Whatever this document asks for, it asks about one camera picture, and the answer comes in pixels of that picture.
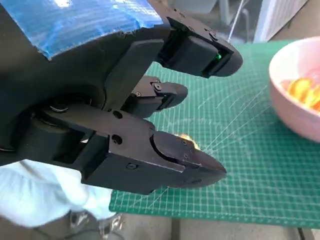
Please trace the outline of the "black left hand, blue tape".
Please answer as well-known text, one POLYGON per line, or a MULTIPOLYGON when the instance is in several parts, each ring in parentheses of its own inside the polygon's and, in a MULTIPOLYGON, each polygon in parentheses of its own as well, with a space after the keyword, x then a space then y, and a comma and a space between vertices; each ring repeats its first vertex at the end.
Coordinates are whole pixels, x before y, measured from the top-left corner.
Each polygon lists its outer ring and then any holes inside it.
POLYGON ((243 58, 156 0, 1 1, 1 165, 66 167, 83 184, 143 195, 224 178, 215 158, 148 121, 188 95, 146 75, 153 62, 209 78, 236 73, 243 58))

